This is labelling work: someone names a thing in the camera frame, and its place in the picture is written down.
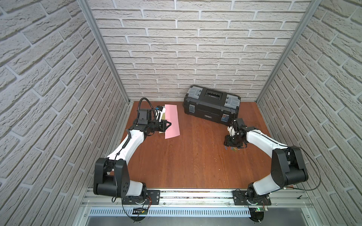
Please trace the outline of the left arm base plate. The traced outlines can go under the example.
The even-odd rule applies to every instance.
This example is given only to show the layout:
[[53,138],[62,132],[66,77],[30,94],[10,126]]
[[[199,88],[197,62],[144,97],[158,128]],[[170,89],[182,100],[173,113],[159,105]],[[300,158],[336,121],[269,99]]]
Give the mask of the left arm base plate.
[[149,190],[147,189],[146,192],[142,192],[140,196],[126,196],[122,200],[123,205],[159,205],[160,196],[161,196],[160,190]]

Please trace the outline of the pink paper sheet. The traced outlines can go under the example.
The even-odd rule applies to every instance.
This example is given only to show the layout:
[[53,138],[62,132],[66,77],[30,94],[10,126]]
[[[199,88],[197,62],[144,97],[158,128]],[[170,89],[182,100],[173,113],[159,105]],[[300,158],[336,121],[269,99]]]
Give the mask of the pink paper sheet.
[[179,120],[178,120],[177,105],[165,105],[165,107],[166,107],[165,119],[171,123],[171,126],[165,131],[165,139],[177,137],[181,134]]

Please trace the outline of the yellow paper sheet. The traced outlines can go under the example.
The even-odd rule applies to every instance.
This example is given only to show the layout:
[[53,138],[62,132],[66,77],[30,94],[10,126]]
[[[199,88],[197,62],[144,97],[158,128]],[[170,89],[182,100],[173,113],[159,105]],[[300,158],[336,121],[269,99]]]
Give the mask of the yellow paper sheet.
[[159,122],[166,119],[165,113],[166,113],[166,108],[165,107],[163,107],[162,111],[159,110],[159,114],[160,114]]

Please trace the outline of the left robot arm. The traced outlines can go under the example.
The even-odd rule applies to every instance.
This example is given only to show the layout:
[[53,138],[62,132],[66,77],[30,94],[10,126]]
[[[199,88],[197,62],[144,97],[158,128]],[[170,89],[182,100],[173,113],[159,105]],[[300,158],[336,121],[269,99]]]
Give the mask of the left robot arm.
[[121,144],[106,158],[99,158],[95,163],[93,192],[95,195],[117,198],[147,198],[146,184],[130,179],[128,163],[137,148],[146,137],[154,132],[165,132],[171,122],[161,119],[166,109],[140,109],[133,125],[126,130],[127,136]]

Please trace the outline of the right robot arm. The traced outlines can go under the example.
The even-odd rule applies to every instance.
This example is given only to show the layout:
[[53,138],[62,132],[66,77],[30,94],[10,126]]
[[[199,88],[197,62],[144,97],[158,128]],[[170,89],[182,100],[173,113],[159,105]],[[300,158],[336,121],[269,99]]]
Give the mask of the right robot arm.
[[308,180],[301,148],[280,143],[255,127],[246,126],[242,119],[232,120],[227,130],[225,146],[242,149],[252,144],[271,158],[270,174],[249,185],[247,198],[261,197]]

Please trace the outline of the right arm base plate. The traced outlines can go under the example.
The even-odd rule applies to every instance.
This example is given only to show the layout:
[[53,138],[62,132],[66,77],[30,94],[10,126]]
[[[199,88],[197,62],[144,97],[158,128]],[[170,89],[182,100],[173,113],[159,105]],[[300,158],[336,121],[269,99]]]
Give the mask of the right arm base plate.
[[236,189],[232,191],[234,205],[236,206],[270,206],[269,195],[249,195],[247,190]]

